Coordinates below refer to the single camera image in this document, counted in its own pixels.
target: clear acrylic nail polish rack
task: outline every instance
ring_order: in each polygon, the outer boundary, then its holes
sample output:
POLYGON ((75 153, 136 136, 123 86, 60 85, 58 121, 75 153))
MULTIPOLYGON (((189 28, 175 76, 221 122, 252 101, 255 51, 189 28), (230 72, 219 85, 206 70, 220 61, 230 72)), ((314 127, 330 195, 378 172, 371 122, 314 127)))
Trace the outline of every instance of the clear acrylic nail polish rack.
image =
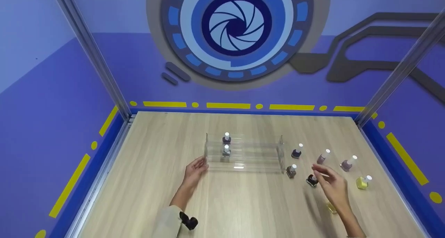
POLYGON ((255 140, 245 135, 232 135, 224 152, 222 135, 205 134, 204 155, 209 171, 284 173, 283 136, 271 140, 255 140))

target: nail polish bottle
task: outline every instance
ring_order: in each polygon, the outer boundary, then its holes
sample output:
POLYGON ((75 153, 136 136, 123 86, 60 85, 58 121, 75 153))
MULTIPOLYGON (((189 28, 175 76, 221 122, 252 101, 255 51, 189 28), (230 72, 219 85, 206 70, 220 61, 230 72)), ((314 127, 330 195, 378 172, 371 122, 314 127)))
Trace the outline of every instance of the nail polish bottle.
POLYGON ((303 144, 300 143, 298 144, 298 148, 294 149, 294 151, 292 151, 291 157, 298 159, 301 156, 301 150, 302 150, 303 144))
POLYGON ((329 149, 326 149, 326 152, 323 154, 320 154, 320 156, 317 159, 317 164, 323 164, 324 160, 326 160, 327 156, 331 153, 329 149))
POLYGON ((346 172, 348 172, 352 167, 353 167, 353 163, 354 161, 357 160, 357 156, 352 156, 351 159, 349 160, 344 160, 341 164, 340 167, 345 170, 346 172))
POLYGON ((308 177, 307 177, 307 179, 306 179, 306 182, 311 186, 311 187, 316 187, 317 186, 317 183, 318 183, 318 180, 317 180, 317 178, 315 177, 315 175, 309 175, 308 177))
POLYGON ((229 132, 226 132, 224 134, 224 137, 222 138, 222 143, 230 145, 230 142, 232 141, 232 138, 229 135, 229 132))
POLYGON ((330 201, 328 201, 326 203, 326 206, 332 214, 337 214, 337 210, 335 209, 334 205, 332 205, 332 203, 330 201))
POLYGON ((297 168, 297 165, 292 164, 292 166, 289 166, 288 168, 286 168, 286 174, 288 174, 289 178, 294 178, 294 176, 297 174, 297 172, 295 171, 297 168))
POLYGON ((372 176, 370 176, 370 175, 367 175, 366 177, 362 177, 362 176, 360 176, 360 177, 357 178, 357 180, 356 180, 357 187, 358 187, 359 189, 366 189, 368 183, 369 183, 371 180, 372 180, 372 176))
POLYGON ((222 150, 223 157, 230 157, 230 146, 224 145, 224 149, 222 150))

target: wooden table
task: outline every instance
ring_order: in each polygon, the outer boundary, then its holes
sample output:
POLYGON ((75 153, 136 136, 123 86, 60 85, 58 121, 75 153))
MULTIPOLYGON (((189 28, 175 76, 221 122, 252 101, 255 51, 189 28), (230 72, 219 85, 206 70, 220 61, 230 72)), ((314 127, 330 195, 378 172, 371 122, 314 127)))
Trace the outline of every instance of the wooden table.
POLYGON ((160 209, 168 206, 185 166, 204 152, 206 133, 252 138, 283 135, 285 166, 297 175, 212 172, 199 183, 186 213, 199 220, 179 237, 346 237, 338 215, 326 207, 320 186, 305 179, 326 148, 325 161, 348 180, 353 211, 368 237, 423 237, 396 189, 351 118, 249 114, 138 113, 82 229, 81 237, 150 237, 160 209), (300 159, 292 149, 304 143, 300 159), (341 161, 358 156, 350 172, 341 161), (355 180, 372 175, 367 190, 355 180))

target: hand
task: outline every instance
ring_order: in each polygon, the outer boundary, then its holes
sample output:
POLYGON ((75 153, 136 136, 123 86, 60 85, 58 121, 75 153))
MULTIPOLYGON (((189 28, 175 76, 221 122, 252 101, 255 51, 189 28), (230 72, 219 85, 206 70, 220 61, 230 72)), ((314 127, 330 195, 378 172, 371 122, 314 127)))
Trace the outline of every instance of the hand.
POLYGON ((337 172, 327 166, 313 164, 314 175, 321 185, 327 199, 337 211, 349 211, 348 182, 337 172))
POLYGON ((186 166, 182 186, 194 189, 208 167, 209 165, 207 164, 204 156, 196 158, 193 162, 186 166))

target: sleeve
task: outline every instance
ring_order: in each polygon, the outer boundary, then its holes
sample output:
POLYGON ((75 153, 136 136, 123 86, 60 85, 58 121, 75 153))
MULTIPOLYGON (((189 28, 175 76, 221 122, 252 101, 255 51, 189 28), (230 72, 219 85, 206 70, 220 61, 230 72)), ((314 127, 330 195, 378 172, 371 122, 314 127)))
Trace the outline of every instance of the sleeve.
POLYGON ((180 211, 181 209, 175 205, 162 209, 151 237, 176 238, 181 227, 180 211))

